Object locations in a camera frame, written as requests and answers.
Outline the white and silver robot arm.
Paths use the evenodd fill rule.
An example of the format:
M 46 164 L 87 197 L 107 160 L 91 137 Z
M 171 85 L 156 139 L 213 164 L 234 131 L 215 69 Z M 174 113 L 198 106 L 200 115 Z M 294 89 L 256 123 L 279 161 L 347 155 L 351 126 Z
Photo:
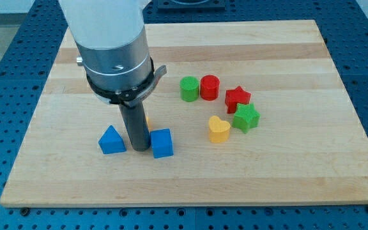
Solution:
M 135 107 L 167 68 L 155 68 L 144 27 L 150 0 L 60 0 L 92 90 L 109 104 Z

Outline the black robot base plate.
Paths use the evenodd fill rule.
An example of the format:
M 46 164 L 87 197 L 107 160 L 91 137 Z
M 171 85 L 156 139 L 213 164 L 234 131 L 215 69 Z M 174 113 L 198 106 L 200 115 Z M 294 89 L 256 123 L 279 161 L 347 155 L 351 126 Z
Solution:
M 159 10 L 224 10 L 226 0 L 156 0 Z

